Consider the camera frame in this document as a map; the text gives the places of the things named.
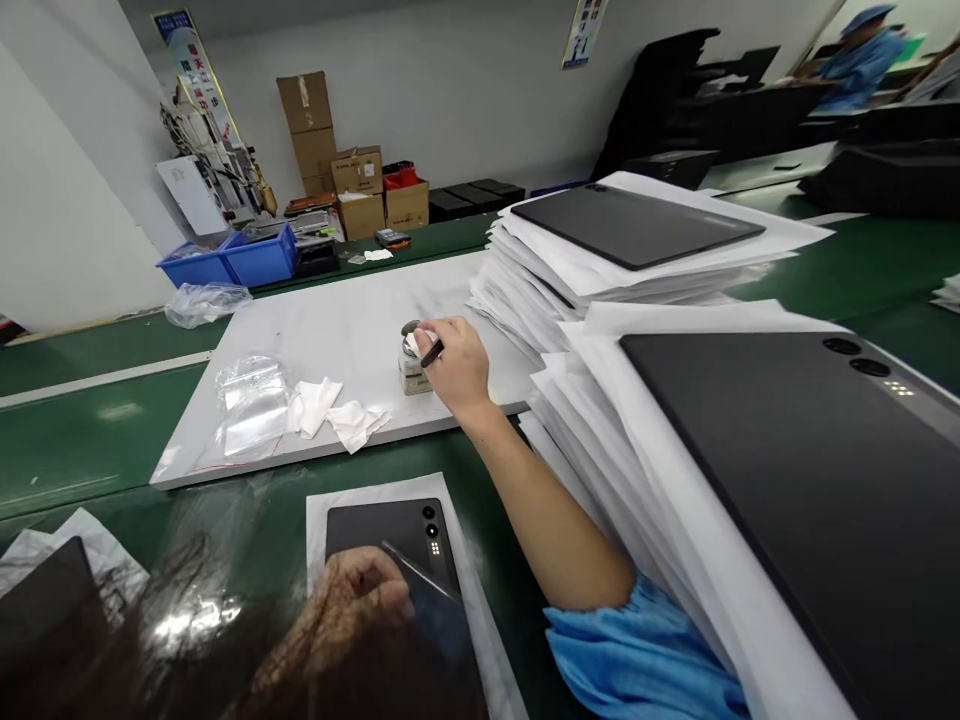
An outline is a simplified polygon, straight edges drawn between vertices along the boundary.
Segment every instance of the person's hand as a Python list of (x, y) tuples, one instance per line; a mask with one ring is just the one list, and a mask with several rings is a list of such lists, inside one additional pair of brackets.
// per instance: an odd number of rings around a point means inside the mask
[(462, 421), (474, 410), (490, 405), (487, 380), (490, 360), (473, 326), (462, 317), (426, 320), (414, 330), (413, 336), (426, 355), (433, 342), (424, 330), (431, 330), (443, 342), (443, 352), (424, 369), (437, 396), (453, 416)]
[(375, 547), (337, 553), (286, 638), (257, 671), (254, 688), (275, 686), (291, 672), (317, 675), (346, 657), (365, 633), (411, 618), (410, 588), (389, 555)]

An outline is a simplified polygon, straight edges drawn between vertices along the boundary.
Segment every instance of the blue uniform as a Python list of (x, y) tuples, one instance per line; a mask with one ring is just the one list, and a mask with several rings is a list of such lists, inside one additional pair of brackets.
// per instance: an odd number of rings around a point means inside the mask
[(544, 613), (563, 679), (600, 717), (749, 717), (740, 681), (724, 670), (687, 614), (643, 575), (622, 608)]
[(816, 112), (865, 108), (906, 43), (900, 33), (885, 28), (859, 47), (840, 50), (813, 74), (824, 80), (839, 81), (828, 91)]

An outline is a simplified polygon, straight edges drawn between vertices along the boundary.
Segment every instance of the stack of cardboard boxes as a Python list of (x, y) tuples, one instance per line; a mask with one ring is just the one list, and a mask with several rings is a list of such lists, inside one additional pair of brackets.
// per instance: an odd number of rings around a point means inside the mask
[[(333, 183), (340, 196), (340, 217), (347, 238), (360, 240), (388, 227), (407, 232), (430, 220), (430, 184), (385, 189), (380, 147), (358, 147), (342, 152), (330, 164)], [(349, 198), (346, 193), (368, 197)]]
[(337, 157), (333, 117), (322, 72), (277, 78), (293, 152), (306, 195), (333, 192), (330, 163)]
[[(383, 216), (383, 163), (380, 147), (358, 147), (339, 153), (330, 163), (340, 197), (340, 219), (348, 240), (370, 237), (386, 227)], [(348, 194), (365, 195), (346, 200)]]
[(385, 227), (406, 232), (429, 222), (429, 183), (420, 180), (384, 191), (379, 146), (337, 152), (322, 72), (277, 78), (277, 87), (305, 194), (350, 194), (340, 199), (348, 240), (370, 237)]

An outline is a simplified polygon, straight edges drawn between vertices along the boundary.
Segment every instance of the small bottle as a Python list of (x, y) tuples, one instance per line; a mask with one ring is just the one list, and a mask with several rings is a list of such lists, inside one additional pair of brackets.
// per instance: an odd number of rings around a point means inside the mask
[(433, 390), (426, 373), (420, 367), (420, 358), (407, 346), (407, 335), (416, 330), (419, 325), (419, 320), (411, 320), (400, 330), (403, 339), (400, 340), (399, 365), (404, 395), (417, 395)]

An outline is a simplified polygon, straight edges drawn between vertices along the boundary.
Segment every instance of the blue cap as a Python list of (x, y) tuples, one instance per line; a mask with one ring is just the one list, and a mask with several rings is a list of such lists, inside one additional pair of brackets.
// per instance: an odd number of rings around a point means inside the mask
[(840, 35), (841, 35), (842, 37), (846, 37), (847, 35), (849, 35), (850, 33), (852, 33), (854, 30), (856, 30), (856, 29), (857, 29), (858, 27), (860, 27), (861, 25), (864, 25), (865, 23), (868, 23), (868, 22), (870, 22), (871, 20), (873, 20), (873, 19), (875, 19), (875, 18), (882, 17), (883, 15), (886, 15), (886, 14), (889, 13), (891, 10), (893, 10), (895, 7), (897, 7), (897, 6), (894, 5), (894, 4), (892, 4), (892, 3), (891, 3), (891, 4), (888, 4), (888, 5), (874, 5), (872, 8), (867, 8), (866, 10), (863, 10), (863, 11), (857, 13), (857, 16), (856, 16), (853, 20), (851, 20), (851, 21), (850, 21), (850, 24), (847, 25), (847, 26), (841, 31)]

